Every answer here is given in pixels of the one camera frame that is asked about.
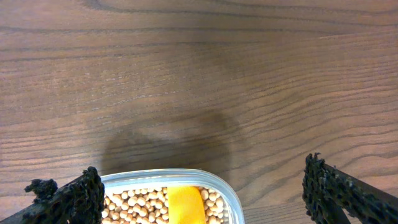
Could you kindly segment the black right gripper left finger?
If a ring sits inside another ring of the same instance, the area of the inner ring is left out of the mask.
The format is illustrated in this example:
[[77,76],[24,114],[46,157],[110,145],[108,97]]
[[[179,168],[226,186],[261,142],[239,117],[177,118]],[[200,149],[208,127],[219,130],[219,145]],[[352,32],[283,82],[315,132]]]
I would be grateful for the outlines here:
[[89,166],[62,187],[52,179],[33,179],[24,190],[35,194],[32,204],[1,220],[1,224],[101,223],[104,183],[95,167]]

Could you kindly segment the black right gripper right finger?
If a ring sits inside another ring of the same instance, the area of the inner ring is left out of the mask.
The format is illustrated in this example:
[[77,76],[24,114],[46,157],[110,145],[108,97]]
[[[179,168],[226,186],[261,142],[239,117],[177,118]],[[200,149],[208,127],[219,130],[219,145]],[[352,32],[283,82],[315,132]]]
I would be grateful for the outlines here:
[[397,224],[397,197],[329,166],[318,154],[305,158],[302,198],[315,223]]

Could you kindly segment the yellow plastic scoop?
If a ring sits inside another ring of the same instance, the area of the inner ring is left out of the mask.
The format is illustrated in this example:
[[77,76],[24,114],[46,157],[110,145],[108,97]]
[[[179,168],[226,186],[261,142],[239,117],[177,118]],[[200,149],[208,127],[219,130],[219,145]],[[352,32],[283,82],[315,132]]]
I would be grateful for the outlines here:
[[168,187],[170,224],[205,224],[200,191],[194,186]]

